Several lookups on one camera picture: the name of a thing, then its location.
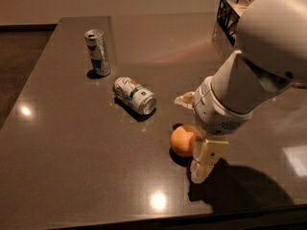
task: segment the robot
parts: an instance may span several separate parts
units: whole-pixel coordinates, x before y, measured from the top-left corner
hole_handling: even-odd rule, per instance
[[[188,93],[196,123],[207,133],[194,141],[194,183],[211,173],[227,148],[225,136],[250,120],[257,105],[294,82],[307,83],[307,0],[255,0],[236,35],[238,50]]]

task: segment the dark floor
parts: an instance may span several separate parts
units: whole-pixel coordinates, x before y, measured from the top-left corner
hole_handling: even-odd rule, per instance
[[[0,129],[52,32],[0,31]]]

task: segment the aluminum can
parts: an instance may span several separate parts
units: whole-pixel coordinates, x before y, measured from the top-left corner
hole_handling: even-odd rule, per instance
[[[115,81],[113,91],[118,100],[141,115],[154,111],[156,99],[152,91],[130,78],[119,78]]]
[[[109,75],[110,67],[107,58],[104,32],[101,30],[89,30],[84,36],[95,73],[101,77]]]

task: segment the standing can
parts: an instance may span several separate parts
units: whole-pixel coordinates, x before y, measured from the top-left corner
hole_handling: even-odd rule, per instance
[[[110,67],[107,58],[104,32],[101,30],[89,30],[84,36],[95,73],[100,77],[109,75]]]
[[[118,100],[141,115],[154,111],[156,99],[152,91],[130,78],[119,78],[115,81],[113,91]]]

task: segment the can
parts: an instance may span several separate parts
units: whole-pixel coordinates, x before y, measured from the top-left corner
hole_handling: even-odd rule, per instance
[[[107,58],[104,32],[94,29],[87,31],[84,36],[95,73],[100,77],[109,75],[110,67]]]
[[[148,115],[155,109],[155,95],[131,78],[121,77],[114,83],[116,98],[141,115]]]

